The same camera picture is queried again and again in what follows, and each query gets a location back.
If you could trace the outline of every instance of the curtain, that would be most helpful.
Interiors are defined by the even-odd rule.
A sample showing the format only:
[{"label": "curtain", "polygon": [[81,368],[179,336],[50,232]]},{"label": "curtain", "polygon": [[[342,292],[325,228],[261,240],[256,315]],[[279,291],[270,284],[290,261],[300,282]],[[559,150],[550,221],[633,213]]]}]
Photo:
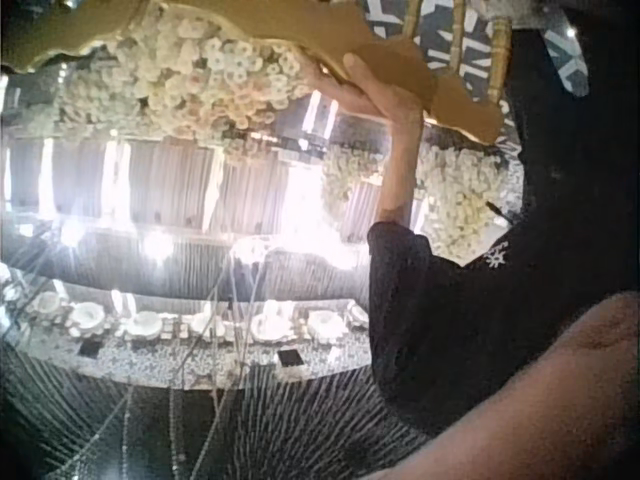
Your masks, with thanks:
[{"label": "curtain", "polygon": [[105,143],[53,142],[53,197],[60,213],[99,217]]},{"label": "curtain", "polygon": [[340,226],[340,238],[349,243],[366,239],[380,197],[380,187],[368,182],[358,182],[351,192]]},{"label": "curtain", "polygon": [[131,219],[200,228],[214,151],[193,143],[131,142]]},{"label": "curtain", "polygon": [[267,161],[224,166],[220,197],[210,232],[278,234],[289,166],[270,155]]},{"label": "curtain", "polygon": [[38,176],[42,163],[42,138],[20,138],[11,148],[11,204],[13,208],[38,207]]}]

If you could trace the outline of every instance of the flower arrangement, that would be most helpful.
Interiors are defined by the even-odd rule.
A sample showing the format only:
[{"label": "flower arrangement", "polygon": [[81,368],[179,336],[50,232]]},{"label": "flower arrangement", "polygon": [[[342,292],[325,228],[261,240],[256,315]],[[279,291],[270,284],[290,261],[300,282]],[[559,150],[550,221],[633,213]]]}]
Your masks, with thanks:
[{"label": "flower arrangement", "polygon": [[[241,40],[197,13],[151,2],[127,36],[71,72],[53,122],[68,135],[115,129],[216,143],[231,125],[272,123],[310,92],[298,55],[293,46]],[[34,113],[26,118],[37,123]]]},{"label": "flower arrangement", "polygon": [[480,152],[423,144],[416,171],[417,188],[425,192],[420,230],[435,255],[465,264],[482,253],[483,233],[495,217],[486,202],[499,204],[506,188],[500,162]]},{"label": "flower arrangement", "polygon": [[330,217],[340,222],[351,188],[381,171],[384,155],[366,150],[331,145],[322,168],[322,200]]}]

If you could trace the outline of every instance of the black shirt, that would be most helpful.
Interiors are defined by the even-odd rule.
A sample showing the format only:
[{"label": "black shirt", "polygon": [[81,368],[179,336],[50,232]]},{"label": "black shirt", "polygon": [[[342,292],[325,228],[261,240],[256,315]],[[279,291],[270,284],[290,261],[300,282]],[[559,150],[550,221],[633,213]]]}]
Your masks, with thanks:
[{"label": "black shirt", "polygon": [[523,143],[524,219],[464,268],[402,226],[369,232],[374,377],[428,434],[497,392],[588,307],[637,289],[635,32],[571,18],[586,99],[564,91],[538,32],[513,36],[507,93]]}]

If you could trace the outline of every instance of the skin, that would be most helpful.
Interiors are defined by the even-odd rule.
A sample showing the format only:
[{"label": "skin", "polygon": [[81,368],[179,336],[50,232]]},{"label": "skin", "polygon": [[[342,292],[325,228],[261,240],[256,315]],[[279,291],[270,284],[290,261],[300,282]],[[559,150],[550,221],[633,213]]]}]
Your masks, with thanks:
[{"label": "skin", "polygon": [[391,156],[382,181],[375,221],[408,227],[422,137],[422,105],[412,93],[379,81],[357,56],[345,55],[344,65],[353,85],[338,84],[310,63],[303,68],[310,84],[337,100],[343,110],[387,124],[392,139]]},{"label": "skin", "polygon": [[[315,67],[313,86],[349,113],[384,121],[392,153],[376,221],[408,226],[422,135],[416,97],[377,80],[353,55],[353,85]],[[585,478],[625,447],[637,416],[638,295],[585,313],[536,362],[425,448],[370,479]]]}]

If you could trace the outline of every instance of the hand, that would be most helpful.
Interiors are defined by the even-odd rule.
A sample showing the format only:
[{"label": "hand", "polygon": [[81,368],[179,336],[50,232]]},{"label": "hand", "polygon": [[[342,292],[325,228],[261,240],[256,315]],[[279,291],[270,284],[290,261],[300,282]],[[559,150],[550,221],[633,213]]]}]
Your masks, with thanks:
[{"label": "hand", "polygon": [[323,74],[316,64],[303,60],[303,70],[312,88],[333,98],[352,115],[382,120],[394,128],[422,129],[422,104],[411,92],[378,80],[356,55],[347,53],[344,66],[354,85],[340,85]]}]

